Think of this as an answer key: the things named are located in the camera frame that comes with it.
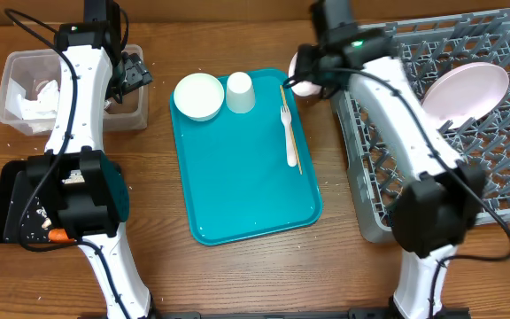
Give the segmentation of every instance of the wire rack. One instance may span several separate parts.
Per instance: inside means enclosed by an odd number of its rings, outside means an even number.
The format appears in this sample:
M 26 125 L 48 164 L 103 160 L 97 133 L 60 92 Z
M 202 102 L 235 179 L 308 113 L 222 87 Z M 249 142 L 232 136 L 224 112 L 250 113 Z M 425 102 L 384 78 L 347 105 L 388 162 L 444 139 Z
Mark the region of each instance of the wire rack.
M 510 9 L 364 26 L 383 27 L 393 35 L 409 82 L 419 99 L 454 67 L 489 62 L 505 68 L 510 79 Z M 393 240 L 390 204 L 403 178 L 367 113 L 347 91 L 332 98 L 339 115 L 350 167 L 348 178 L 362 235 L 372 242 Z M 446 141 L 489 174 L 485 200 L 510 221 L 510 86 L 503 101 L 479 120 L 439 130 Z M 486 213 L 477 223 L 492 222 Z

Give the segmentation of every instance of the fork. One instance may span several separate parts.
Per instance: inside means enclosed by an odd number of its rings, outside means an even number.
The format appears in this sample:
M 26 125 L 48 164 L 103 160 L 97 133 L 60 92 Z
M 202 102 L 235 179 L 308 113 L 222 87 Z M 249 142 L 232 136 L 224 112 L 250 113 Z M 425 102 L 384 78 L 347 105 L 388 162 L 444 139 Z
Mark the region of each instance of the fork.
M 287 163 L 290 167 L 297 165 L 297 156 L 294 153 L 294 145 L 292 143 L 292 135 L 290 134 L 290 122 L 292 121 L 292 115 L 287 105 L 281 106 L 281 122 L 284 126 L 284 136 L 287 142 Z

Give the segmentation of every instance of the teal tray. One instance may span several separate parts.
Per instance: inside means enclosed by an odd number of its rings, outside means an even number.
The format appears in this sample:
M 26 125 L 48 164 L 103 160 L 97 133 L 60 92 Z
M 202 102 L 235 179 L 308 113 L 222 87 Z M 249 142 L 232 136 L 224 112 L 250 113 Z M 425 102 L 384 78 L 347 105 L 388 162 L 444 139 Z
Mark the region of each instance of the teal tray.
M 190 231 L 204 245 L 308 226 L 322 212 L 316 174 L 290 89 L 285 94 L 303 174 L 287 164 L 279 89 L 287 75 L 277 69 L 247 74 L 257 102 L 246 114 L 231 112 L 224 100 L 213 119 L 197 122 L 180 113 L 173 95 L 170 98 Z M 226 88 L 228 77 L 218 80 Z

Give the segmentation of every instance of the white cup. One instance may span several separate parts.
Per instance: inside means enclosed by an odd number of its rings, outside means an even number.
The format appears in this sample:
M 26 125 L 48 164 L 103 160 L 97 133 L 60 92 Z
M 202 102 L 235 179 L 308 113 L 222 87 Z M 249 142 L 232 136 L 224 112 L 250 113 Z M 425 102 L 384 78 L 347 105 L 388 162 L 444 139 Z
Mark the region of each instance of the white cup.
M 247 113 L 255 106 L 253 81 L 247 73 L 235 72 L 228 77 L 226 101 L 234 113 Z

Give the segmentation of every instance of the cable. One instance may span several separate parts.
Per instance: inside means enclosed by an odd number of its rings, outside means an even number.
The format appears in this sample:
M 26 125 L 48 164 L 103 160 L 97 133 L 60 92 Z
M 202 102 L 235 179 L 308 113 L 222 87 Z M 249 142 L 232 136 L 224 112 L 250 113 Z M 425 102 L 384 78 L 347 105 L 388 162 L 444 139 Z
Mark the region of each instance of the cable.
M 432 143 L 430 142 L 429 137 L 426 134 L 426 132 L 424 131 L 424 128 L 422 127 L 421 122 L 419 121 L 418 117 L 414 113 L 413 108 L 406 102 L 405 98 L 401 95 L 401 93 L 400 93 L 400 91 L 398 89 L 395 89 L 392 85 L 388 84 L 385 80 L 383 80 L 383 79 L 381 79 L 381 78 L 379 78 L 379 77 L 377 77 L 375 75 L 368 74 L 368 73 L 365 73 L 365 72 L 360 71 L 360 70 L 336 67 L 336 68 L 321 69 L 321 72 L 325 72 L 325 73 L 349 73 L 349 74 L 362 75 L 362 76 L 365 76 L 365 77 L 367 77 L 367 78 L 369 78 L 371 80 L 374 80 L 375 82 L 378 82 L 383 87 L 385 87 L 386 89 L 390 90 L 392 95 L 397 97 L 400 100 L 400 102 L 405 106 L 406 110 L 410 113 L 411 117 L 413 118 L 414 124 L 419 129 L 419 131 L 421 132 L 422 138 L 426 142 L 426 145 L 430 149 L 430 152 L 432 153 L 432 156 L 434 157 L 434 159 L 452 177 L 452 179 L 461 187 L 461 189 L 464 190 L 467 193 L 468 196 L 470 196 L 471 198 L 475 199 L 475 201 L 477 201 L 477 203 L 479 205 L 481 205 L 483 207 L 483 209 L 485 209 L 485 211 L 487 211 L 487 213 L 489 213 L 489 215 L 491 215 L 491 217 L 495 220 L 495 222 L 497 222 L 499 224 L 499 226 L 501 227 L 501 229 L 505 232 L 506 236 L 509 239 L 509 244 L 510 244 L 510 229 L 509 229 L 509 226 L 501 218 L 501 216 L 499 216 L 491 207 L 489 207 L 481 198 L 479 198 L 479 196 L 477 196 L 469 188 L 469 186 L 467 186 L 461 180 L 461 178 L 458 175 L 456 175 L 456 173 L 451 168 L 449 168 L 446 165 L 446 163 L 440 157 L 440 154 L 438 153 L 438 151 L 436 150 L 434 145 L 432 145 Z M 283 86 L 287 89 L 287 88 L 290 88 L 290 87 L 294 86 L 296 83 L 298 83 L 300 81 L 301 81 L 300 76 L 297 76 L 297 77 L 293 76 L 293 77 L 290 77 L 289 79 L 285 80 Z M 433 314 L 433 312 L 434 312 L 434 295 L 436 293 L 436 284 L 437 284 L 438 275 L 440 273 L 440 268 L 441 267 L 445 267 L 445 263 L 447 261 L 460 260 L 460 259 L 462 259 L 462 260 L 470 260 L 470 261 L 488 261 L 488 262 L 507 261 L 507 260 L 510 259 L 510 251 L 509 251 L 509 253 L 506 253 L 505 255 L 502 255 L 502 256 L 491 256 L 490 257 L 490 256 L 474 256 L 474 255 L 457 254 L 457 255 L 445 257 L 442 260 L 440 260 L 438 262 L 438 265 L 437 265 L 436 271 L 434 273 L 434 276 L 432 277 L 432 284 L 430 286 L 429 319 L 433 319 L 434 318 L 434 314 Z
M 15 24 L 17 24 L 23 30 L 27 31 L 30 35 L 34 36 L 36 39 L 38 39 L 42 43 L 46 44 L 49 48 L 51 48 L 53 51 L 55 51 L 65 61 L 65 63 L 68 65 L 68 68 L 70 69 L 70 73 L 72 75 L 72 85 L 73 85 L 73 87 L 72 87 L 72 104 L 70 106 L 70 114 L 68 115 L 68 123 L 66 125 L 66 131 L 64 134 L 64 142 L 62 143 L 62 146 L 60 147 L 60 150 L 58 151 L 57 156 L 54 158 L 54 160 L 50 164 L 48 171 L 44 174 L 41 181 L 36 185 L 35 189 L 33 190 L 33 193 L 31 194 L 31 197 L 28 199 L 27 203 L 25 204 L 25 208 L 23 209 L 23 213 L 21 214 L 21 216 L 19 218 L 19 223 L 17 225 L 17 228 L 18 228 L 17 234 L 18 234 L 19 244 L 21 245 L 21 247 L 27 249 L 28 251 L 36 252 L 36 253 L 49 252 L 49 251 L 53 251 L 53 250 L 57 250 L 57 249 L 71 247 L 74 245 L 86 245 L 88 247 L 91 247 L 95 251 L 96 255 L 99 256 L 99 259 L 102 262 L 102 266 L 104 267 L 105 276 L 107 277 L 107 281 L 110 285 L 110 288 L 112 289 L 112 293 L 115 298 L 115 302 L 120 305 L 123 315 L 127 319 L 130 319 L 129 312 L 125 308 L 125 305 L 123 305 L 123 302 L 121 301 L 121 298 L 120 298 L 119 294 L 117 293 L 117 289 L 115 288 L 115 284 L 112 279 L 112 273 L 107 265 L 104 254 L 102 253 L 102 250 L 99 247 L 97 247 L 94 244 L 84 242 L 84 241 L 78 241 L 77 243 L 74 243 L 74 244 L 58 244 L 58 245 L 52 245 L 52 246 L 47 246 L 47 247 L 33 247 L 23 241 L 23 238 L 21 236 L 21 229 L 22 229 L 21 225 L 23 224 L 23 221 L 25 220 L 25 217 L 28 214 L 28 208 L 34 202 L 36 195 L 41 191 L 41 188 L 44 186 L 46 181 L 49 179 L 50 175 L 52 175 L 57 170 L 58 163 L 60 162 L 60 159 L 62 159 L 62 156 L 66 152 L 66 147 L 68 146 L 68 142 L 70 141 L 70 138 L 72 136 L 73 120 L 74 120 L 74 115 L 76 113 L 76 101 L 78 99 L 78 81 L 77 81 L 78 76 L 76 75 L 76 72 L 74 70 L 72 63 L 66 57 L 66 55 L 64 55 L 64 53 L 62 53 L 54 44 L 50 43 L 48 40 L 46 40 L 45 38 L 43 38 L 42 36 L 37 34 L 31 28 L 29 28 L 29 27 L 25 26 L 23 23 L 21 23 L 18 19 L 16 19 L 13 16 L 13 14 L 19 15 L 25 19 L 30 19 L 31 21 L 35 22 L 36 24 L 38 24 L 42 27 L 45 27 L 56 34 L 57 31 L 54 28 L 46 25 L 45 23 L 41 22 L 38 19 L 32 18 L 32 17 L 26 15 L 25 13 L 18 12 L 13 9 L 5 9 L 4 12 L 5 12 L 5 15 L 11 21 L 13 21 Z
M 121 40 L 121 50 L 125 50 L 125 46 L 128 45 L 128 40 L 129 40 L 129 17 L 128 17 L 128 13 L 125 12 L 125 10 L 123 10 L 121 7 L 120 7 L 120 12 L 123 13 L 123 18 L 125 18 L 125 33 L 123 34 L 123 40 Z

